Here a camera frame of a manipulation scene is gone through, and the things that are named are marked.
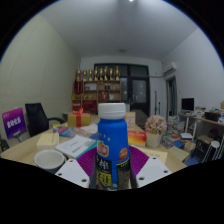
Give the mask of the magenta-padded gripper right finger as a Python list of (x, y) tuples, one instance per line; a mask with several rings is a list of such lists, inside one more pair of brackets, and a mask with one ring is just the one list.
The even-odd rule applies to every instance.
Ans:
[(129, 147), (133, 189), (144, 187), (171, 174), (171, 171), (157, 156), (148, 156), (134, 146)]

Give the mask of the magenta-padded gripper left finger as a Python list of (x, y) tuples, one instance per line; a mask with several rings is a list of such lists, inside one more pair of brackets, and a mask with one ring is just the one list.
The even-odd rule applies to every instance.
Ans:
[(83, 188), (94, 189), (96, 186), (95, 156), (96, 147), (86, 151), (77, 159), (68, 159), (56, 172), (56, 176)]

